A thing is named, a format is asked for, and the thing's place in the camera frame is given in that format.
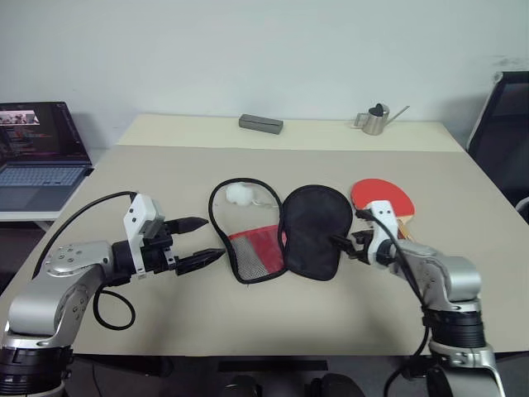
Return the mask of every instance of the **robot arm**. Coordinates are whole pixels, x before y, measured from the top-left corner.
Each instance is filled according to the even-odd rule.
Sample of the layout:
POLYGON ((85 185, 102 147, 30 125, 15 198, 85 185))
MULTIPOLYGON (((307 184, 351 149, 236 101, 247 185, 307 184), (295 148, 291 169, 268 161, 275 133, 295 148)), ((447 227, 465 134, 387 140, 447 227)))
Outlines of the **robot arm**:
POLYGON ((137 194, 124 218, 128 241, 60 247, 12 301, 0 351, 0 395, 55 397, 63 379, 88 301, 104 286, 123 285, 133 275, 200 269, 224 250, 208 249, 179 259, 173 233, 206 224, 201 218, 164 221, 156 201, 137 194))
MULTIPOLYGON (((368 210, 396 238, 398 224, 389 201, 373 201, 368 210)), ((355 244, 343 237, 332 240, 351 258, 406 280, 404 259, 386 231, 370 223, 372 230, 353 233, 355 244)), ((424 302, 423 322, 432 331, 428 346, 436 364, 427 372, 429 395, 505 397, 493 348, 485 341, 478 297, 481 278, 475 266, 429 246, 408 240, 398 244, 424 302)))

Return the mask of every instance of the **gray box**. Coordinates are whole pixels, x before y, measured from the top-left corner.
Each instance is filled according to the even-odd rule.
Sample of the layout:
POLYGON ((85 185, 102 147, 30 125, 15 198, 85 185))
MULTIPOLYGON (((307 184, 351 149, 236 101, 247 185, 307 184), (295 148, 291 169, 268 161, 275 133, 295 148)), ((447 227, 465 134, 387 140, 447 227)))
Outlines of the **gray box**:
POLYGON ((274 120, 273 118, 243 114, 239 117, 239 127, 278 135, 283 128, 283 122, 281 120, 274 120))

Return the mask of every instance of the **laptop keyboard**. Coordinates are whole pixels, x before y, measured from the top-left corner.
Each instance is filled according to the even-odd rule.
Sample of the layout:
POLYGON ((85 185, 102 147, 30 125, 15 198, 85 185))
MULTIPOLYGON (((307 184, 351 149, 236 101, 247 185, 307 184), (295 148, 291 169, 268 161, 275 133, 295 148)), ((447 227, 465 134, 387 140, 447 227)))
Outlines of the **laptop keyboard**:
POLYGON ((84 167, 9 167, 0 174, 0 187, 71 186, 84 167))

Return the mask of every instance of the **desk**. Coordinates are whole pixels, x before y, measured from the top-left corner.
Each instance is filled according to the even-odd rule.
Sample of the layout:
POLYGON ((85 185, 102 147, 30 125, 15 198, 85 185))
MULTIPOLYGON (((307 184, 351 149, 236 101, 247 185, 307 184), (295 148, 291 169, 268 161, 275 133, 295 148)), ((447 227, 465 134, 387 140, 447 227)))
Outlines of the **desk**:
MULTIPOLYGON (((529 227, 441 124, 395 122, 382 136, 365 136, 343 122, 286 121, 283 133, 240 130, 234 118, 140 116, 59 220, 123 189, 156 198, 168 219, 207 218, 213 187, 232 177, 262 179, 282 199, 304 184, 326 184, 348 195, 356 180, 388 179, 416 204, 409 228, 418 241, 477 265, 486 333, 496 351, 529 348, 529 227), (300 144, 303 150, 294 150, 290 135, 301 133, 307 138, 300 144)), ((125 239, 126 208, 126 198, 101 204, 71 225, 58 243, 125 239)), ((30 279, 46 237, 0 299, 0 320, 5 321, 9 302, 30 279)), ((180 256, 219 246, 212 227, 175 237, 180 256)), ((135 305, 136 324, 124 332, 109 331, 96 324, 90 311, 74 344, 77 353, 404 355, 422 337, 421 313, 406 283, 346 258, 327 282, 287 272, 242 285, 223 256, 189 275, 134 280, 118 290, 135 305)), ((121 304, 107 297, 102 304, 104 318, 128 320, 121 304)))
MULTIPOLYGON (((104 152, 104 149, 88 150, 88 157, 92 161, 92 165, 94 167, 99 162, 99 160, 101 160, 104 152)), ((48 229, 50 229, 50 224, 48 222, 53 222, 57 220, 62 210, 68 207, 70 201, 79 191, 82 184, 83 182, 71 194, 71 196, 69 196, 68 201, 59 211, 0 211, 0 222, 34 222, 38 227, 47 232, 48 229)))

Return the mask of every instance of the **black cable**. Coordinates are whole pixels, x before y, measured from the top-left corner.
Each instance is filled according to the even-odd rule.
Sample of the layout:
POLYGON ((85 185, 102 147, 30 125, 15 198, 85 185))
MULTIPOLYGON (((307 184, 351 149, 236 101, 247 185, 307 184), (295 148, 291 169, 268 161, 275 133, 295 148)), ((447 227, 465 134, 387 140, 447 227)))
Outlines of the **black cable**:
MULTIPOLYGON (((91 203, 86 204, 84 207, 82 207, 79 211, 74 213, 71 217, 66 219, 62 225, 56 230, 56 232, 53 234, 51 239, 46 243, 45 247, 42 250, 41 256, 39 256, 39 259, 36 263, 35 270, 33 271, 33 279, 39 274, 41 271, 42 263, 44 262, 46 255, 48 255, 48 252, 50 251, 51 246, 53 246, 54 242, 59 238, 60 234, 65 230, 65 228, 68 227, 70 223, 72 223, 76 218, 78 218, 82 213, 90 209, 91 207, 94 207, 104 201, 114 199, 116 197, 121 196, 129 196, 131 200, 134 199, 136 196, 136 192, 132 192, 130 190, 125 190, 122 192, 117 192, 113 194, 109 194, 107 196, 103 196, 101 198, 98 198, 97 200, 93 200, 91 203)), ((124 296, 119 295, 116 292, 112 291, 105 291, 103 290, 106 287, 106 285, 100 285, 99 288, 96 290, 95 295, 93 296, 93 315, 98 321, 99 324, 101 324, 103 327, 114 330, 114 331, 122 331, 124 329, 128 329, 134 324, 136 321, 136 311, 134 310, 134 307, 132 306, 131 302, 129 302, 124 296), (123 326, 115 326, 112 324, 107 323, 105 320, 102 319, 101 314, 99 313, 99 297, 101 294, 111 295, 115 298, 120 299, 128 308, 131 310, 131 321, 127 325, 123 326)))
POLYGON ((98 378, 96 378, 96 367, 93 363, 92 363, 92 380, 93 380, 93 385, 96 386, 96 389, 98 390, 98 396, 102 397, 101 389, 99 389, 98 378))
POLYGON ((106 285, 100 285, 99 288, 96 290, 96 293, 93 296, 93 302, 92 302, 92 309, 93 309, 93 316, 96 318, 96 321, 101 324, 103 327, 107 329, 111 329, 113 331, 123 331, 125 329, 128 329, 132 327, 132 324, 136 321, 136 311, 134 310, 134 306, 132 306, 131 302, 129 302, 124 296, 119 295, 116 292, 112 291, 106 291, 104 288, 107 287, 106 285), (102 295, 111 295, 114 298, 118 298, 121 300, 131 311, 131 321, 127 323, 126 325, 112 325, 110 323, 107 323, 105 320, 102 319, 101 314, 99 313, 99 297, 102 295))
MULTIPOLYGON (((400 259, 401 259, 400 267, 401 267, 401 270, 404 273, 404 277, 406 277, 406 281, 410 284, 410 287, 412 288, 413 293, 415 294, 415 296, 417 296, 417 298, 419 299, 419 302, 421 302, 421 309, 424 309, 426 307, 426 304, 424 302, 424 298, 421 295, 421 290, 419 289, 419 285, 417 283, 417 280, 415 279, 415 276, 413 275, 412 267, 410 266, 409 262, 407 261, 407 258, 404 255, 403 249, 398 244, 397 238, 395 238, 395 236, 389 231, 388 227, 386 225, 384 225, 383 222, 378 220, 371 213, 370 210, 362 210, 362 209, 358 210, 358 211, 356 211, 356 216, 358 218, 363 218, 363 219, 367 219, 369 221, 376 222, 382 228, 382 230, 384 230, 386 232, 386 234, 388 235, 389 239, 391 240, 391 242, 395 246, 395 250, 397 251, 398 256, 400 256, 400 259)), ((417 350, 411 355, 411 357, 406 362, 404 362, 386 380, 386 383, 384 385, 384 397, 388 397, 389 396, 389 388, 391 387, 391 384, 395 381, 395 379, 397 379, 398 376, 401 375, 403 373, 403 371, 406 368, 408 368, 410 366, 410 364, 412 364, 413 361, 415 361, 421 355, 422 351, 424 350, 424 348, 426 347, 426 345, 428 343, 428 338, 429 337, 430 337, 430 328, 428 326, 425 326, 424 327, 424 335, 422 337, 421 344, 419 345, 417 350)))
POLYGON ((395 250, 397 250, 397 253, 400 256, 400 259, 402 261, 402 263, 400 265, 401 265, 401 269, 402 269, 402 271, 404 273, 404 277, 406 277, 406 281, 410 284, 410 287, 412 287, 413 293, 415 294, 415 296, 417 296, 417 299, 419 299, 419 302, 421 302, 422 308, 424 308, 426 305, 425 305, 424 299, 422 298, 421 291, 419 289, 419 285, 417 284, 417 280, 415 280, 415 276, 413 275, 413 272, 412 272, 412 267, 408 263, 408 261, 406 259, 406 256, 404 255, 403 249, 398 244, 397 238, 395 238, 395 236, 389 231, 388 227, 386 225, 384 225, 383 222, 378 220, 371 213, 370 210, 359 209, 359 210, 356 211, 355 215, 358 218, 363 218, 363 219, 367 219, 368 221, 376 222, 382 228, 382 230, 384 230, 386 232, 386 234, 388 235, 389 239, 391 240, 391 242, 395 246, 395 250))
POLYGON ((428 326, 424 327, 424 335, 422 337, 421 344, 417 348, 417 350, 412 354, 412 356, 404 362, 393 374, 391 374, 386 380, 386 383, 384 385, 384 397, 389 397, 389 388, 391 387, 391 384, 398 378, 399 375, 401 375, 406 368, 408 368, 413 361, 415 361, 422 353, 424 348, 427 345, 428 338, 430 337, 430 328, 428 326))
POLYGON ((109 194, 108 196, 98 198, 97 200, 94 200, 91 203, 86 204, 79 211, 74 213, 74 215, 66 219, 66 221, 64 221, 64 223, 60 225, 60 227, 57 229, 57 231, 53 234, 51 239, 46 243, 45 247, 43 248, 41 256, 39 256, 39 259, 36 262, 36 266, 35 266, 35 270, 33 271, 32 279, 34 279, 36 275, 38 275, 39 272, 41 271, 42 263, 44 262, 46 255, 48 255, 48 252, 50 251, 51 246, 53 246, 53 243, 57 240, 57 238, 59 238, 60 233, 62 233, 71 222, 73 222, 79 215, 84 213, 87 209, 90 209, 91 207, 98 205, 99 203, 102 203, 103 201, 114 199, 115 197, 120 197, 120 196, 129 196, 132 200, 136 196, 136 192, 123 191, 123 192, 117 192, 114 194, 109 194))

